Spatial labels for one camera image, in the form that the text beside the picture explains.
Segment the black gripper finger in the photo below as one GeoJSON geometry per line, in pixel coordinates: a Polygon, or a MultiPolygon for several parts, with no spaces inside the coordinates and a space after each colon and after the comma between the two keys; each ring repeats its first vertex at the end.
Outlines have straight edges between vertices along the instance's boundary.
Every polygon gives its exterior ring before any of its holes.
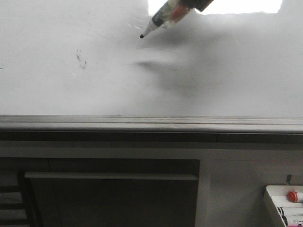
{"type": "Polygon", "coordinates": [[[214,0],[181,0],[181,3],[189,9],[197,9],[199,12],[204,11],[214,0]]]}

